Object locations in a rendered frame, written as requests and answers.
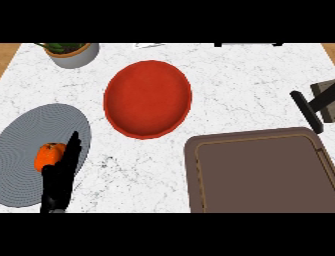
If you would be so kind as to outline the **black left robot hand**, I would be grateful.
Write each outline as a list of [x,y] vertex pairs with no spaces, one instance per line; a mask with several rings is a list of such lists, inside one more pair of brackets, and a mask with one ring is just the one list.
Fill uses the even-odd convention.
[[82,140],[79,139],[79,132],[74,132],[62,159],[55,165],[46,165],[42,169],[42,213],[64,213],[68,208],[80,152]]

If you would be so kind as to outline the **brown rectangular tray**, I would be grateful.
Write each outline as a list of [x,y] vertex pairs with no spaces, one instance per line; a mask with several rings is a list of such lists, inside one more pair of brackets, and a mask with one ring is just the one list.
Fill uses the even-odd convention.
[[194,136],[185,164],[194,213],[335,213],[335,167],[308,128]]

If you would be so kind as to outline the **orange fruit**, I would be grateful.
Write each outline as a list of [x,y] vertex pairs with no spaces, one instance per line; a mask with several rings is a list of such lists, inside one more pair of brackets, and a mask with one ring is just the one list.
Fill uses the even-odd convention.
[[54,165],[64,156],[67,145],[64,143],[46,143],[34,157],[34,169],[37,172],[42,171],[46,165]]

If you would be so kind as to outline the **grey round woven placemat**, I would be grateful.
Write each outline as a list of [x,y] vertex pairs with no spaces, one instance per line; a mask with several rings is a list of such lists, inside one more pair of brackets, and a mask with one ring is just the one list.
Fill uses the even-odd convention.
[[54,103],[26,112],[0,133],[0,204],[29,207],[42,201],[42,174],[34,169],[39,148],[48,142],[68,143],[79,132],[82,152],[76,171],[85,164],[91,142],[91,124],[71,105]]

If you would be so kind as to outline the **red round bowl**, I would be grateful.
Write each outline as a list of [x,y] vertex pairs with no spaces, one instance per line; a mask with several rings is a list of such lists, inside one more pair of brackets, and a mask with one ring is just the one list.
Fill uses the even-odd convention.
[[182,71],[157,60],[125,67],[110,80],[104,111],[113,128],[141,140],[169,134],[182,124],[192,103],[192,90]]

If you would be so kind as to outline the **grey pot with plant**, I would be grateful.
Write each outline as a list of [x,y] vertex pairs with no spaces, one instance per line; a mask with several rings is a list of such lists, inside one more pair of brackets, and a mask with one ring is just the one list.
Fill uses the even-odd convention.
[[55,64],[65,69],[76,69],[86,66],[96,58],[99,53],[99,44],[86,43],[76,51],[70,53],[54,53],[46,44],[40,44]]

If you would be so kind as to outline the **white flat paper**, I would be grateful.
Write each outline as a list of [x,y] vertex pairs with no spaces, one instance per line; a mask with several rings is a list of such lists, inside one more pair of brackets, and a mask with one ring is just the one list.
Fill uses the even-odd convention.
[[164,43],[135,43],[133,45],[133,49],[147,49],[147,48],[153,48],[153,47],[158,47],[163,46]]

